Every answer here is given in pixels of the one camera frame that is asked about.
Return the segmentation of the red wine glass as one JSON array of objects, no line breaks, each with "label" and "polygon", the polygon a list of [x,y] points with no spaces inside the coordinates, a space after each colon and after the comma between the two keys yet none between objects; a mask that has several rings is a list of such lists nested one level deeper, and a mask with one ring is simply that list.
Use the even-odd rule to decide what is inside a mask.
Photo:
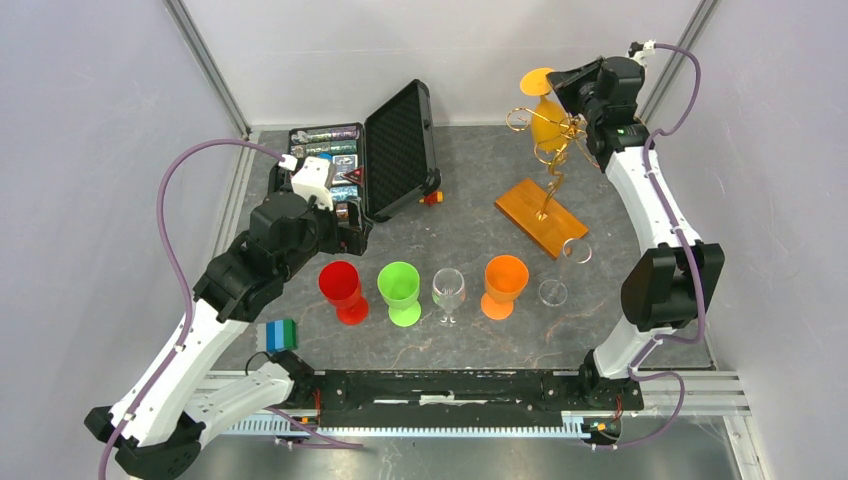
[{"label": "red wine glass", "polygon": [[369,305],[362,295],[361,280],[351,263],[335,261],[325,266],[319,274],[318,286],[341,323],[358,325],[368,316]]}]

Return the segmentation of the yellow wine glass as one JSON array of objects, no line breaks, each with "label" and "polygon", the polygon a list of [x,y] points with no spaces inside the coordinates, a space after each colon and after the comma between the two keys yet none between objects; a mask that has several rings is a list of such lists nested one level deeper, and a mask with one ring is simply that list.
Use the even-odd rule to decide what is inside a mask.
[{"label": "yellow wine glass", "polygon": [[519,82],[519,89],[524,95],[539,98],[531,114],[530,129],[535,147],[543,153],[555,152],[566,141],[562,134],[566,112],[559,103],[549,98],[553,88],[547,75],[551,72],[553,69],[550,67],[539,67],[527,72]]}]

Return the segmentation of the green wine glass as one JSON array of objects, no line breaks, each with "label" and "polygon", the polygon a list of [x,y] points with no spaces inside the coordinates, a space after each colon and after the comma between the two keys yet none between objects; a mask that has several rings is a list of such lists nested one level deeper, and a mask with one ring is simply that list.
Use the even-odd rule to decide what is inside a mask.
[{"label": "green wine glass", "polygon": [[378,274],[377,288],[393,324],[406,328],[419,321],[420,275],[413,265],[402,261],[387,264]]}]

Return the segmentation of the clear round wine glass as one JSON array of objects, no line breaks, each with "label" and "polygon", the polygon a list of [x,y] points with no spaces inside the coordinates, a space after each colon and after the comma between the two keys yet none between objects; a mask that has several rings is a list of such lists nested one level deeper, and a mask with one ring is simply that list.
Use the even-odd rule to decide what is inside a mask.
[{"label": "clear round wine glass", "polygon": [[443,312],[441,323],[456,323],[455,311],[466,298],[466,283],[463,274],[455,268],[442,268],[433,277],[432,298]]}]

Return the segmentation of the orange wine glass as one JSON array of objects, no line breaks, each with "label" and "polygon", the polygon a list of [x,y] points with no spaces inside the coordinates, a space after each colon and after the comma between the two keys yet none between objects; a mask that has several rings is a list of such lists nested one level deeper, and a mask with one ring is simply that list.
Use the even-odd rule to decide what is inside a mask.
[{"label": "orange wine glass", "polygon": [[480,301],[483,314],[496,321],[508,318],[528,281],[529,270],[521,259],[512,255],[494,257],[484,271],[485,293]]}]

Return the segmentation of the clear flute wine glass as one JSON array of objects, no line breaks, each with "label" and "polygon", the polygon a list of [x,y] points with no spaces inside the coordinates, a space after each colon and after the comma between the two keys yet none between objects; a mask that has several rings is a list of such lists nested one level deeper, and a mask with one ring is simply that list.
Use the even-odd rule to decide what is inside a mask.
[{"label": "clear flute wine glass", "polygon": [[591,246],[583,239],[566,240],[555,260],[553,269],[546,275],[538,288],[540,301],[548,307],[562,306],[569,296],[577,272],[592,259]]}]

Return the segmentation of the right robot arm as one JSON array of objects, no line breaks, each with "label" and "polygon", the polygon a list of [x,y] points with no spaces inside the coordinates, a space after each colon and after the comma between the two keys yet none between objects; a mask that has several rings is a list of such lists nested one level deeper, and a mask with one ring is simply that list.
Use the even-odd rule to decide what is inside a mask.
[{"label": "right robot arm", "polygon": [[[602,408],[636,389],[634,375],[657,346],[700,341],[725,255],[685,220],[661,173],[654,136],[636,117],[645,80],[640,63],[600,57],[546,79],[564,110],[585,120],[588,151],[622,199],[642,252],[621,286],[622,318],[579,369],[580,400]],[[691,322],[699,332],[678,336]]]}]

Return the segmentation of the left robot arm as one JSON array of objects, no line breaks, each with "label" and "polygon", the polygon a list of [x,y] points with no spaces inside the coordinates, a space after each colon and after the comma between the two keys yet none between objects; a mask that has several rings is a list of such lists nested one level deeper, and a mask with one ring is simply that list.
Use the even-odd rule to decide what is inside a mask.
[{"label": "left robot arm", "polygon": [[120,401],[87,415],[86,427],[106,445],[103,463],[115,460],[137,479],[176,479],[238,422],[266,407],[285,402],[297,408],[312,399],[313,379],[288,370],[288,354],[204,398],[195,392],[219,356],[316,254],[365,252],[372,224],[357,199],[347,212],[339,219],[316,196],[286,191],[253,209],[248,228],[208,264],[183,320],[142,378]]}]

